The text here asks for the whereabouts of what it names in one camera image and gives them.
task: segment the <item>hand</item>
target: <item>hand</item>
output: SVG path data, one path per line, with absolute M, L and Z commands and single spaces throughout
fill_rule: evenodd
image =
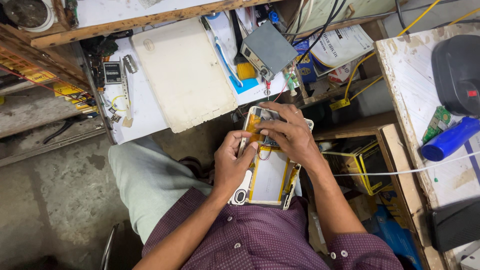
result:
M 230 131 L 227 134 L 222 145 L 215 152 L 215 180 L 211 196 L 217 196 L 227 202 L 241 185 L 257 153 L 258 143 L 250 143 L 240 158 L 237 158 L 237 154 L 241 139 L 251 136 L 250 132 L 244 130 Z
M 274 139 L 291 160 L 310 172 L 325 162 L 301 110 L 293 104 L 270 101 L 259 105 L 262 108 L 277 111 L 283 119 L 287 120 L 287 123 L 280 120 L 263 121 L 255 127 L 263 129 L 261 134 Z

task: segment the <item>phone battery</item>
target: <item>phone battery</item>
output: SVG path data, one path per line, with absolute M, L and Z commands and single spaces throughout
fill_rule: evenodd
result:
M 103 62 L 103 72 L 105 73 L 105 84 L 121 84 L 120 62 Z

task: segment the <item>green circuit board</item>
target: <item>green circuit board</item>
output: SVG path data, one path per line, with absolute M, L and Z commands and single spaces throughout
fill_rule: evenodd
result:
M 433 114 L 432 120 L 430 120 L 430 123 L 428 124 L 427 130 L 423 134 L 423 144 L 426 144 L 447 129 L 451 118 L 452 114 L 445 109 L 445 106 L 438 106 Z

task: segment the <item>light gray pants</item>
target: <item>light gray pants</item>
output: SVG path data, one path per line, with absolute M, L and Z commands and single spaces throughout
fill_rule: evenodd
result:
M 189 188 L 205 195 L 212 190 L 148 136 L 110 147 L 108 160 L 132 228 L 144 244 L 160 218 Z

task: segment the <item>shirt sleeve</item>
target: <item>shirt sleeve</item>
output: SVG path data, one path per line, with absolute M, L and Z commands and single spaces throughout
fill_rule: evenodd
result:
M 392 249 L 379 237 L 368 233 L 338 235 L 328 246 L 336 270 L 401 270 Z

